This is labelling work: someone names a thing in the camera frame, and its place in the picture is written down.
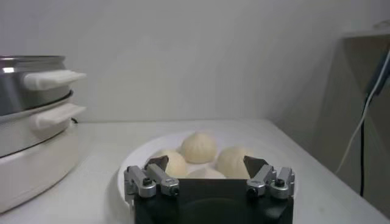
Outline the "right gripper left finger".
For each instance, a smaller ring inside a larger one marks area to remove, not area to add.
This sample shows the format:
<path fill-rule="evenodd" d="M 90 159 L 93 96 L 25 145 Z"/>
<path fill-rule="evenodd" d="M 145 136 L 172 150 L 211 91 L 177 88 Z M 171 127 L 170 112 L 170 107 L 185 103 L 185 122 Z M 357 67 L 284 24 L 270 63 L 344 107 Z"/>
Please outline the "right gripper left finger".
<path fill-rule="evenodd" d="M 169 176 L 165 170 L 169 162 L 168 156 L 150 159 L 144 169 L 138 166 L 128 166 L 124 171 L 124 197 L 152 198 L 160 193 L 169 197 L 178 197 L 180 194 L 179 180 Z"/>

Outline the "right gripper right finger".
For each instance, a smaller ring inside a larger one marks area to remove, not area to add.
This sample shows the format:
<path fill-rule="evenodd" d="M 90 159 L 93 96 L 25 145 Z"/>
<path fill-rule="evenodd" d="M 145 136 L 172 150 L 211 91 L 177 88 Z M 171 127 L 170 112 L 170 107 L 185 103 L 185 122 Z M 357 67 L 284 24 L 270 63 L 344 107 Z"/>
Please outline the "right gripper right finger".
<path fill-rule="evenodd" d="M 250 178 L 246 181 L 247 197 L 257 199 L 269 193 L 278 200 L 294 195 L 295 173 L 290 167 L 282 167 L 277 173 L 274 166 L 264 159 L 245 156 L 244 165 Z"/>

